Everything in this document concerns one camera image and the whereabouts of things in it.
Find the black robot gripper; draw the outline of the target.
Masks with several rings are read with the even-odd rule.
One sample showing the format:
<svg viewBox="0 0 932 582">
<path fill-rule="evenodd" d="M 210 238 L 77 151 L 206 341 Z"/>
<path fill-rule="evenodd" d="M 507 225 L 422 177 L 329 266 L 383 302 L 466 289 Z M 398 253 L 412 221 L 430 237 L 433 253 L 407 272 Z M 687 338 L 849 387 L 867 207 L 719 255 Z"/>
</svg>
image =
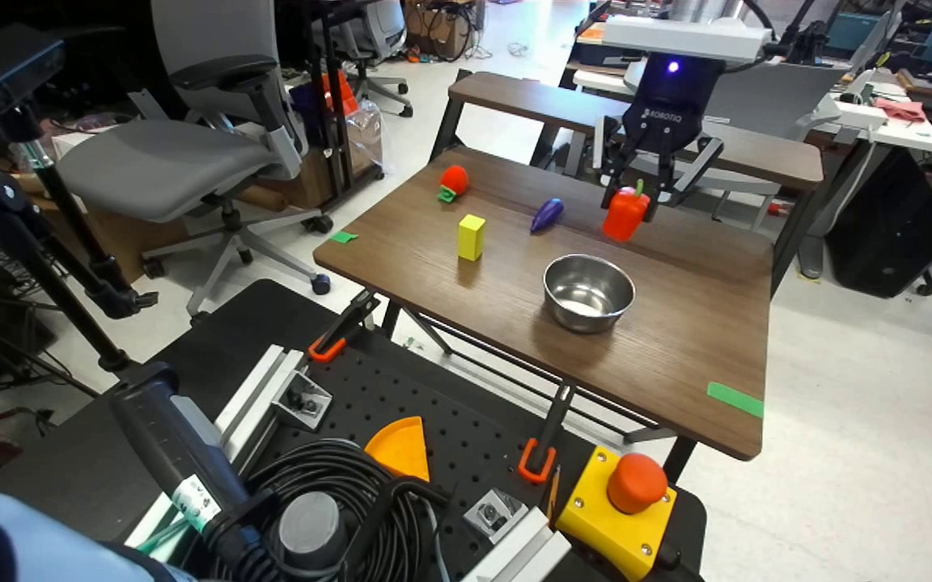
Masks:
<svg viewBox="0 0 932 582">
<path fill-rule="evenodd" d="M 700 135 L 706 107 L 713 102 L 720 70 L 726 64 L 716 59 L 663 55 L 663 53 L 653 53 L 646 59 L 631 107 L 620 116 L 624 135 L 606 145 L 603 204 L 612 204 L 612 197 L 635 181 L 631 166 L 636 151 L 658 155 L 646 216 L 658 216 L 660 207 L 674 207 L 690 197 L 694 181 L 726 151 L 726 142 L 719 135 Z M 677 155 L 693 139 L 694 139 L 694 158 L 690 161 L 687 170 L 677 170 Z"/>
</svg>

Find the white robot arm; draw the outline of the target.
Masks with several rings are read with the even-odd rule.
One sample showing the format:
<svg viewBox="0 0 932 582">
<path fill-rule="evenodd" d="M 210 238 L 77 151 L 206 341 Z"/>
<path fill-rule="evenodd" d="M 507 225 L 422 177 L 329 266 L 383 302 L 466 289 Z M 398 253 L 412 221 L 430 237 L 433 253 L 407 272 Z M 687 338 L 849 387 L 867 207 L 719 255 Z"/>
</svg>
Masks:
<svg viewBox="0 0 932 582">
<path fill-rule="evenodd" d="M 660 204 L 687 201 L 726 151 L 726 142 L 702 130 L 709 102 L 730 64 L 746 68 L 763 59 L 770 33 L 745 25 L 737 16 L 653 21 L 613 14 L 603 22 L 603 41 L 643 53 L 631 104 L 595 130 L 606 177 L 603 207 L 612 207 L 620 187 L 635 184 L 635 158 L 649 151 L 658 175 L 643 216 L 653 216 Z"/>
</svg>

